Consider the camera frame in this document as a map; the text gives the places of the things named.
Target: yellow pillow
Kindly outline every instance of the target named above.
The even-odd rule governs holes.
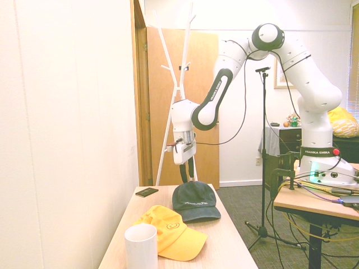
[[[345,138],[359,136],[359,124],[345,108],[337,107],[329,111],[328,115],[335,136]]]

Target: dark gray cap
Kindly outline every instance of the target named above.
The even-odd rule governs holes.
[[[183,222],[201,222],[220,218],[215,207],[217,199],[212,188],[201,181],[189,181],[173,192],[173,210],[182,216]]]

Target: cap brim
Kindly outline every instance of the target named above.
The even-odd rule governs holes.
[[[215,220],[220,218],[220,212],[215,206],[211,207],[198,207],[184,210],[175,210],[182,216],[183,222],[204,219]]]
[[[200,253],[207,237],[208,235],[187,227],[172,245],[158,255],[176,261],[190,261]]]

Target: baseboard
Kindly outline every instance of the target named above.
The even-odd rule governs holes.
[[[234,181],[222,181],[219,182],[219,187],[240,187],[240,186],[255,186],[262,185],[261,179],[251,179],[251,180],[234,180]]]

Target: electronics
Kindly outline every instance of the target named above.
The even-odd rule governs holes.
[[[359,206],[359,196],[341,196],[343,206]]]
[[[153,193],[155,193],[157,191],[158,191],[158,189],[147,188],[147,189],[143,189],[143,190],[141,190],[139,192],[136,192],[136,195],[141,196],[141,197],[146,197],[146,196],[151,195],[151,194],[153,194]]]

